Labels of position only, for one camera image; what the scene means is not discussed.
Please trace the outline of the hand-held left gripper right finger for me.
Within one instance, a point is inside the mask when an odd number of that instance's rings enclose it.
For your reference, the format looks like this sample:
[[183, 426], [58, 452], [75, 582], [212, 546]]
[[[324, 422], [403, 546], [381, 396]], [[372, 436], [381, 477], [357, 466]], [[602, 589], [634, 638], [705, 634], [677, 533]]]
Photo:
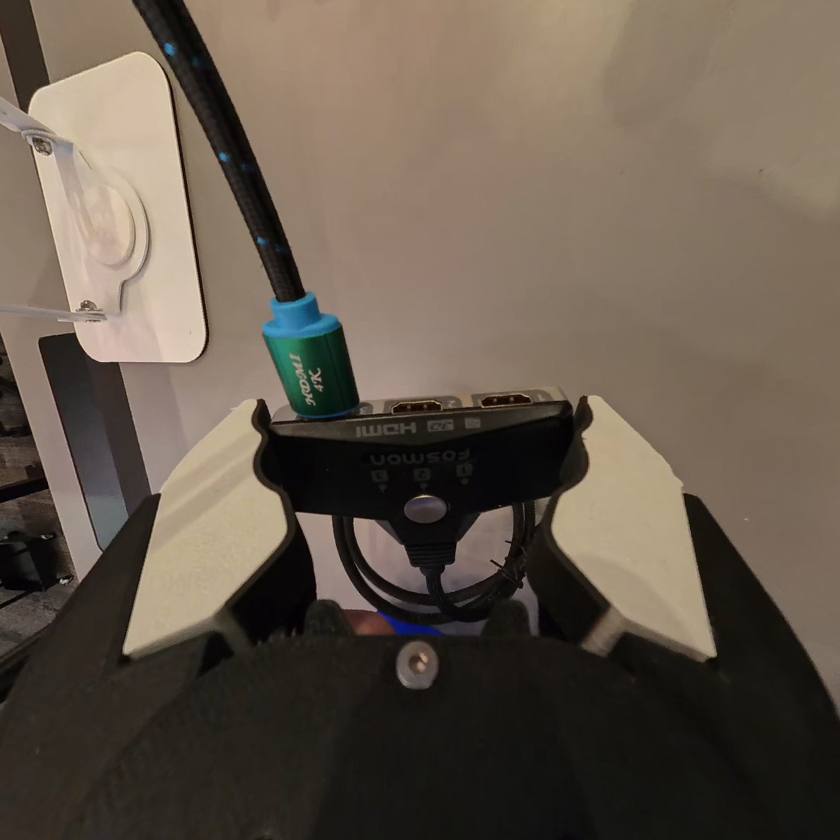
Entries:
[[540, 636], [601, 657], [627, 635], [696, 662], [717, 656], [683, 482], [599, 396], [574, 410], [528, 583]]

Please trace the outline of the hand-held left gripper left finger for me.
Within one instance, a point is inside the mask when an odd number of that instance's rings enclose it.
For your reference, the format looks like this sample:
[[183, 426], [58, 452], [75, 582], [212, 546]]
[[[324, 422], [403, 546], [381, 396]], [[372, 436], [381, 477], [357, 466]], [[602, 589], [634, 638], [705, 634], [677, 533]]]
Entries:
[[300, 632], [316, 577], [273, 466], [268, 408], [247, 400], [174, 468], [161, 488], [124, 656], [205, 634], [238, 652]]

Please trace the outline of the black port adapter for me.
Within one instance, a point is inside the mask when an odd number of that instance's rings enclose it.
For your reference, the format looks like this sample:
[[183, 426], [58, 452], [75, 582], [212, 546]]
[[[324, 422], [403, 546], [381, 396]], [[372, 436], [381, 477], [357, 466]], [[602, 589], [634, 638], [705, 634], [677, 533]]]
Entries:
[[455, 561], [480, 514], [550, 497], [573, 437], [557, 386], [366, 402], [268, 425], [266, 477], [295, 512], [379, 522], [412, 567]]

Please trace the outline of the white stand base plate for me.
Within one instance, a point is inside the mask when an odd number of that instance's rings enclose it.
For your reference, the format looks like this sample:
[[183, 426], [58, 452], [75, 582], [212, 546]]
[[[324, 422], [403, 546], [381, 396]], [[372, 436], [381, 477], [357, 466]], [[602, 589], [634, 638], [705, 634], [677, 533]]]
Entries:
[[100, 362], [186, 363], [207, 342], [170, 82], [133, 52], [37, 90], [35, 153], [82, 349]]

